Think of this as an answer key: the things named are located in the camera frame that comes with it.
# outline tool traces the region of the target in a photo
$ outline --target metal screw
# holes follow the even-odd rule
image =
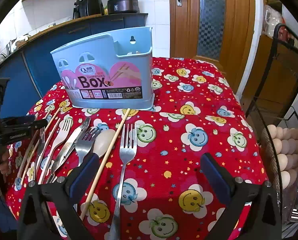
[[[33,187],[34,185],[36,185],[36,182],[34,182],[33,180],[31,182],[28,183],[29,187]]]
[[[269,182],[268,180],[266,180],[266,181],[264,182],[264,185],[266,185],[267,187],[271,187],[271,186],[272,186],[272,183]]]
[[[65,180],[64,176],[61,176],[61,177],[57,178],[58,183],[62,183],[62,182],[64,182],[64,180]]]
[[[237,183],[242,183],[243,182],[243,179],[241,177],[235,177],[234,180],[237,182]]]

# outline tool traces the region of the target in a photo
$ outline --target blue gripper pad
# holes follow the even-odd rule
[[[215,192],[217,199],[222,204],[228,205],[231,202],[230,187],[222,178],[220,172],[214,166],[212,161],[208,158],[207,154],[203,154],[201,156],[200,168],[204,173],[204,175],[206,176],[213,191]]]
[[[89,153],[85,156],[81,166],[73,169],[73,171],[68,176],[67,182],[69,182],[69,188],[68,190],[66,190],[71,204],[76,204],[80,202],[91,180],[95,177],[98,168],[98,155],[94,153]]]

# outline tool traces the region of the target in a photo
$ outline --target fork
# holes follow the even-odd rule
[[[76,152],[78,155],[78,167],[82,164],[83,158],[90,152],[97,136],[101,133],[98,127],[90,127],[78,139],[76,143]]]
[[[70,131],[70,128],[71,128],[71,124],[72,124],[72,119],[71,118],[66,118],[65,121],[64,121],[64,124],[60,128],[56,138],[54,139],[54,141],[52,143],[52,146],[51,146],[50,152],[48,154],[47,160],[45,162],[43,171],[40,174],[38,184],[42,184],[44,182],[44,178],[45,178],[45,175],[48,171],[49,164],[50,164],[53,152],[60,144],[62,144],[66,140],[66,138],[68,136],[68,133]]]
[[[36,180],[36,168],[37,168],[37,161],[39,156],[41,155],[44,146],[45,146],[45,127],[40,129],[40,137],[39,137],[39,144],[38,144],[38,150],[37,150],[37,156],[36,156],[36,160],[35,160],[35,164],[34,164],[34,173],[33,173],[33,181]]]
[[[129,162],[133,160],[137,153],[137,126],[135,124],[135,128],[132,129],[131,124],[131,131],[129,134],[129,124],[127,125],[127,131],[125,132],[125,124],[122,128],[121,133],[121,142],[120,142],[120,160],[123,163],[120,175],[120,182],[119,182],[119,189],[118,195],[116,200],[116,206],[114,208],[113,219],[110,227],[109,238],[108,240],[117,240],[120,239],[120,202],[121,202],[121,195],[122,195],[122,185],[123,179],[125,175],[126,166]]]

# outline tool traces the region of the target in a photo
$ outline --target pink label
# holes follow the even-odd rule
[[[109,73],[97,65],[83,63],[75,72],[62,71],[61,80],[66,89],[79,90],[85,99],[142,98],[140,71],[126,61],[114,64]]]

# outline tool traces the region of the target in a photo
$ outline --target stainless steel fork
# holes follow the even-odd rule
[[[82,164],[83,158],[90,152],[97,136],[101,133],[101,129],[90,127],[84,132],[76,143],[76,152],[79,158],[78,166]]]
[[[135,124],[135,128],[132,129],[132,124],[131,124],[130,132],[129,132],[129,124],[127,125],[127,130],[125,130],[125,126],[126,125],[124,124],[122,128],[120,152],[119,152],[120,160],[122,161],[123,166],[121,170],[116,206],[114,208],[113,219],[110,227],[108,240],[120,239],[120,202],[121,202],[121,195],[122,195],[123,178],[125,175],[127,164],[133,160],[133,158],[136,156],[136,153],[137,153],[137,126]]]
[[[35,159],[35,164],[34,164],[34,173],[33,173],[33,180],[35,181],[36,180],[36,169],[37,169],[37,160],[38,160],[38,157],[41,155],[43,149],[44,149],[44,146],[45,146],[45,127],[41,128],[40,129],[40,135],[39,135],[39,144],[38,144],[38,150],[37,150],[37,156],[36,156],[36,159]]]

